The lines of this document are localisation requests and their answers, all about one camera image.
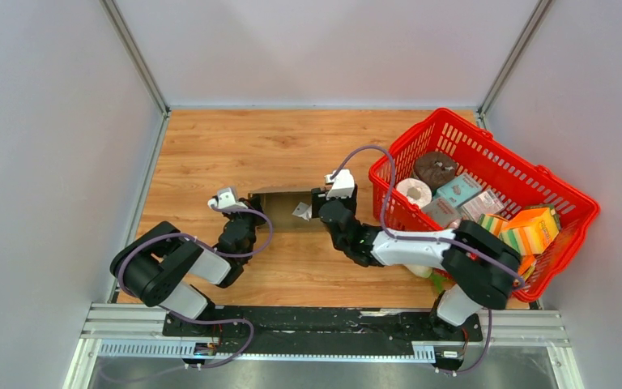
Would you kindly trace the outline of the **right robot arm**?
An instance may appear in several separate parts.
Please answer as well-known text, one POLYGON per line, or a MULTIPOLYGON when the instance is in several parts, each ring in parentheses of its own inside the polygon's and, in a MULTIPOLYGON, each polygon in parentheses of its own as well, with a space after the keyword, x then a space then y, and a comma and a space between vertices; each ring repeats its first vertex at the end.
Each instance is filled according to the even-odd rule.
POLYGON ((473 221, 456 229, 406 232, 370 225, 356 218, 356 199, 342 199, 326 188, 312 190, 312 216, 329 233, 332 245, 362 267, 419 265, 446 271, 454 287, 441 293, 429 327, 447 340, 478 310, 503 310, 515 286, 521 255, 473 221))

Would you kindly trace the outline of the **small white packet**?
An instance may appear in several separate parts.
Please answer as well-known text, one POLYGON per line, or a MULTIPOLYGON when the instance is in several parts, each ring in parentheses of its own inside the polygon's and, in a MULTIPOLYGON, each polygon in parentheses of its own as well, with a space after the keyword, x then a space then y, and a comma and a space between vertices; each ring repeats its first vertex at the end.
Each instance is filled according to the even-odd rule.
POLYGON ((313 219, 313 207, 310 204, 299 202, 292 214, 302 220, 311 221, 313 219))

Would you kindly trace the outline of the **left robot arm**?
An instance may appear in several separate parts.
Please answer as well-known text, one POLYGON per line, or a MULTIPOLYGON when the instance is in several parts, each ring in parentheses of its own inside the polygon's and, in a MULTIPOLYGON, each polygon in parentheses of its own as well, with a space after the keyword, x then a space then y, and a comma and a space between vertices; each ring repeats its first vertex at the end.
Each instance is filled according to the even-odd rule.
POLYGON ((212 300, 185 277, 191 274, 222 289, 231 286, 258 253, 257 227, 272 226, 257 194, 235 201, 221 194, 209 206, 227 220, 213 246, 162 221, 120 251, 109 267, 125 293, 145 306, 166 309, 196 336, 210 333, 219 320, 212 300))

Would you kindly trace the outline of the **brown cardboard box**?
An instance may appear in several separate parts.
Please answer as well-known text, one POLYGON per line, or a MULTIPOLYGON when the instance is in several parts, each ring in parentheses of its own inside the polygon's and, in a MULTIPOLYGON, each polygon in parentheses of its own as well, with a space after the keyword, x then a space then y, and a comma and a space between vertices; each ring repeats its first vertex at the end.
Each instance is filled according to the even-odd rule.
POLYGON ((319 219, 306 221, 292 214, 299 202, 311 205, 311 190, 303 186, 268 186, 250 191, 249 196, 262 198, 263 213, 276 233, 316 233, 324 230, 319 219))

